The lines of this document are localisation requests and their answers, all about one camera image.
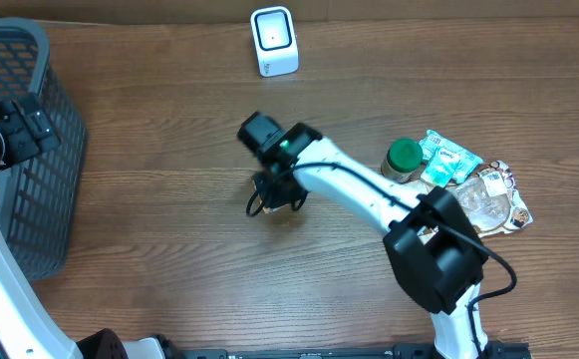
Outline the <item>grey plastic mesh basket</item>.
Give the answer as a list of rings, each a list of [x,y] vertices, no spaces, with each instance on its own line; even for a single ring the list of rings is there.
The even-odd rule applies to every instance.
[[[0,229],[26,279],[37,281],[65,266],[89,134],[52,69],[44,30],[0,18],[0,122],[16,116],[61,142],[0,171]]]

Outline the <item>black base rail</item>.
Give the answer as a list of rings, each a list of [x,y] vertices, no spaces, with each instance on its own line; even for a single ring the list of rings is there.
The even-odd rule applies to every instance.
[[[184,359],[434,359],[443,358],[433,344],[401,343],[391,348],[303,349],[272,351],[227,351],[203,349],[180,351]],[[489,359],[531,359],[528,344],[489,342],[484,351]]]

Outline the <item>small teal tissue pack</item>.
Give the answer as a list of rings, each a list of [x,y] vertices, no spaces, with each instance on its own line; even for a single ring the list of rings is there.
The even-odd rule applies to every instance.
[[[445,187],[452,179],[460,162],[460,156],[444,147],[435,150],[421,174],[421,180],[440,187]]]

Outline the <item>small orange carton box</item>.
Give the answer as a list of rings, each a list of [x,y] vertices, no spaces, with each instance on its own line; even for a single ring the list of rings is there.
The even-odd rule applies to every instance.
[[[282,206],[278,206],[278,207],[268,207],[268,206],[264,206],[263,207],[263,211],[265,214],[269,214],[269,213],[273,213],[275,211],[278,211]]]

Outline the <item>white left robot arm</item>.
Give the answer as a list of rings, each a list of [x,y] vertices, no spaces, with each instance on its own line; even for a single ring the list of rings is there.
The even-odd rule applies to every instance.
[[[39,97],[0,102],[0,171],[50,152],[61,141]],[[53,321],[17,264],[0,229],[0,358],[157,358],[155,337],[124,342],[111,329],[75,341]]]

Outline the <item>white barcode scanner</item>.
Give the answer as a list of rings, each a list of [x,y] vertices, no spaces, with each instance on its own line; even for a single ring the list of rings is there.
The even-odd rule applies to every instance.
[[[258,70],[262,77],[276,77],[299,69],[299,51],[291,12],[284,6],[255,10],[250,26]]]

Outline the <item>teal snack packet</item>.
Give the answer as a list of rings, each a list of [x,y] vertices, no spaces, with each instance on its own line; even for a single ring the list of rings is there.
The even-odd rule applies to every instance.
[[[468,176],[482,164],[482,158],[453,141],[444,138],[433,130],[427,130],[427,136],[420,140],[420,146],[423,150],[423,162],[426,165],[433,156],[435,150],[439,147],[444,147],[459,154],[460,162],[451,179],[457,184],[463,183]]]

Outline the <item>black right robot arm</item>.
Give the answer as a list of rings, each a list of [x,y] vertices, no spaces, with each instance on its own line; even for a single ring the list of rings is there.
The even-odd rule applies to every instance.
[[[398,344],[394,357],[529,357],[526,346],[491,341],[484,333],[480,302],[512,291],[517,276],[482,243],[447,190],[421,193],[386,179],[317,130],[303,123],[285,130],[260,112],[241,124],[237,138],[262,167],[252,178],[248,216],[283,206],[297,211],[317,193],[382,237],[398,285],[434,327],[432,344]]]

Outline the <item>green lid seasoning jar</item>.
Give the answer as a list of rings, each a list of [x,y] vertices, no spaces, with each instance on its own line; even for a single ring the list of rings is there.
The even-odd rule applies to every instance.
[[[410,138],[394,141],[381,164],[384,177],[395,182],[407,182],[423,163],[423,150],[418,142]]]

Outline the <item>cream brown snack pouch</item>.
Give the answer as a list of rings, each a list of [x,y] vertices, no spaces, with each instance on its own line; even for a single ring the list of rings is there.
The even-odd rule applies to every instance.
[[[480,237],[510,234],[532,222],[508,164],[494,161],[482,167],[478,162],[466,163],[468,175],[463,175],[462,164],[454,172],[463,182],[448,184],[445,189],[457,199]]]

